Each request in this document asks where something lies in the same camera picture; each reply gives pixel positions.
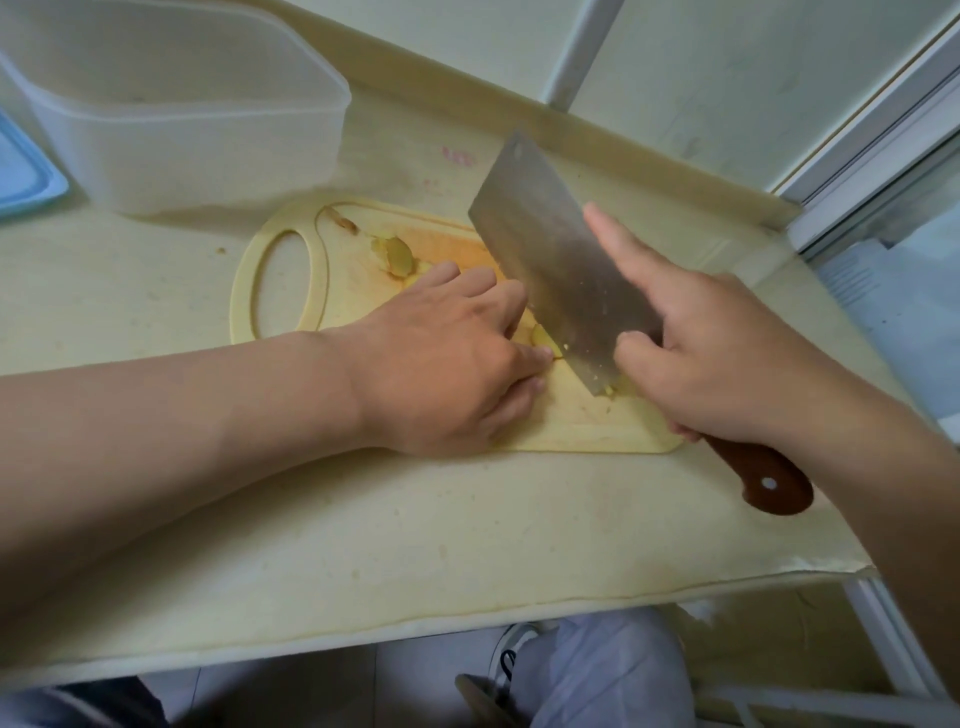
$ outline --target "cutting board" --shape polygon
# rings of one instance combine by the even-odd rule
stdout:
[[[359,231],[335,222],[336,210]],[[454,260],[461,270],[497,269],[472,227],[372,200],[332,192],[313,193],[279,210],[244,252],[230,295],[230,340],[257,338],[254,307],[266,253],[294,232],[306,244],[310,282],[297,330],[339,327],[362,318],[403,290],[371,250],[374,237],[397,236],[418,260]],[[515,340],[529,343],[536,321],[526,311]],[[497,448],[573,452],[668,452],[682,443],[659,410],[624,383],[613,397],[594,397],[562,360],[546,375],[546,391],[529,420],[505,432]]]

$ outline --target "person's left hand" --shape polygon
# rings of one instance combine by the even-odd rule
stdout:
[[[527,303],[516,280],[451,261],[354,324],[327,329],[359,403],[364,441],[415,455],[487,449],[530,414],[552,352],[510,341]]]

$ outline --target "knife blade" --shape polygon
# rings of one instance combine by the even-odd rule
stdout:
[[[662,338],[660,315],[620,275],[560,175],[522,132],[504,144],[469,218],[504,275],[524,284],[538,323],[592,394],[619,375],[620,333]]]

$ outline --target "cutting board handle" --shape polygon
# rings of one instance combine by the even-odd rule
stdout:
[[[813,502],[813,486],[804,472],[772,448],[704,435],[713,451],[743,481],[743,499],[764,513],[794,516]]]
[[[268,220],[250,241],[240,258],[240,265],[233,278],[233,288],[230,290],[231,342],[241,344],[259,338],[253,322],[253,312],[260,283],[260,268],[267,251],[288,232],[302,238],[310,258],[310,282],[307,285],[303,312],[297,322],[297,331],[316,331],[320,327],[329,289],[326,246],[317,232],[317,218],[324,211],[324,207],[310,199],[298,200]]]

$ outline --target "white window frame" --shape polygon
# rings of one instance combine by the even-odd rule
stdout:
[[[787,235],[802,252],[960,130],[954,20],[775,192],[804,204]]]

